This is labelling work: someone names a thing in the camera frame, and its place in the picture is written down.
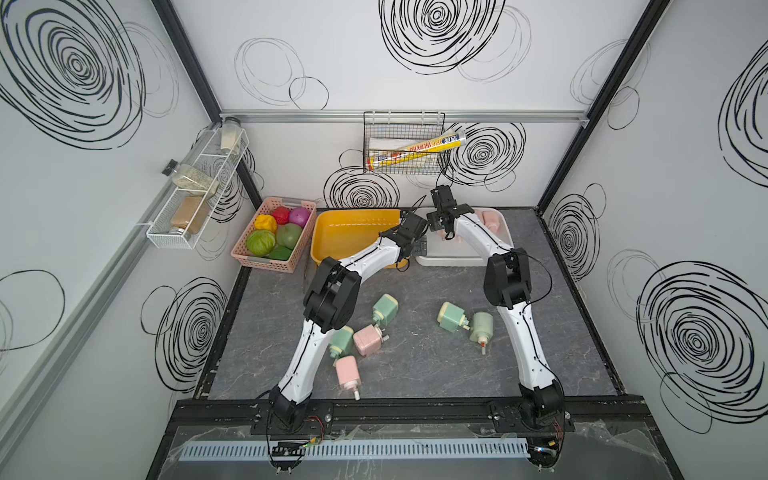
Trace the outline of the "white plastic storage box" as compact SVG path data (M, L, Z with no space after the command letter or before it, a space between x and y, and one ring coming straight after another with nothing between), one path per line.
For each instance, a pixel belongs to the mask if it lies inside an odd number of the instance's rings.
M499 210L493 208L475 208L475 213L482 222L482 212L485 210L495 210L502 217L499 234L496 235L503 242L513 245L510 230L507 222ZM423 240L425 243L421 246L419 255L415 255L418 264L424 267L485 267L487 261L482 259L476 251L461 238L460 242L444 241L442 238L444 231L428 231Z

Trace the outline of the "yellow plastic storage box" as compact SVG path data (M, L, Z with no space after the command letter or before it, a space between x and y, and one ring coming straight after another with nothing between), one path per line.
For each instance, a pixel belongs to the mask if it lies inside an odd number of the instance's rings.
M379 233L400 223L398 209L329 210L317 216L311 257L319 265L326 257L341 260L370 246Z

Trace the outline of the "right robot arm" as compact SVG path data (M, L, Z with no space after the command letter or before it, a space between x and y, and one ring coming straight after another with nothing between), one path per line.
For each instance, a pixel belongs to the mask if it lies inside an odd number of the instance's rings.
M554 422L563 414L564 391L546 360L533 321L532 257L493 233L474 209L455 200L449 186L433 188L430 196L434 211L427 215L429 228L444 232L448 240L460 238L486 261L483 291L497 308L513 344L523 422L532 429Z

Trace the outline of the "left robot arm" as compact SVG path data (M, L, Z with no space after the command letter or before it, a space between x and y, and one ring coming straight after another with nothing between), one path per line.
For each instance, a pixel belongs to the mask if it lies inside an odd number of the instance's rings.
M272 418L289 430L303 424L323 355L333 335L351 319L361 285L380 270L408 259L427 229L426 219L403 211L399 223L366 248L321 262L303 299L301 337L286 373L268 395Z

